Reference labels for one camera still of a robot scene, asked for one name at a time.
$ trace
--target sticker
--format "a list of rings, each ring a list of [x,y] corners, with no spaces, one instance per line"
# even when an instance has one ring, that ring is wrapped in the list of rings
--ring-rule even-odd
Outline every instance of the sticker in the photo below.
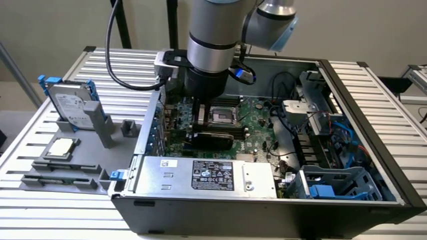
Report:
[[[166,159],[161,161],[162,168],[177,168],[179,166],[178,160]]]
[[[60,94],[55,95],[59,107],[66,114],[66,118],[68,122],[75,125],[78,128],[82,129],[92,129],[94,124],[91,121],[90,116],[83,111],[84,108],[84,101],[76,95]]]
[[[234,191],[234,163],[230,161],[193,161],[191,187],[195,190]]]

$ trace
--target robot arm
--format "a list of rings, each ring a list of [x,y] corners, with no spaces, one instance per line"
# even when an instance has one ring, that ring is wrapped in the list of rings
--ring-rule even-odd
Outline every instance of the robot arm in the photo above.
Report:
[[[223,94],[235,47],[245,43],[282,51],[298,18],[294,0],[265,0],[246,16],[245,0],[193,2],[186,88],[202,102]]]

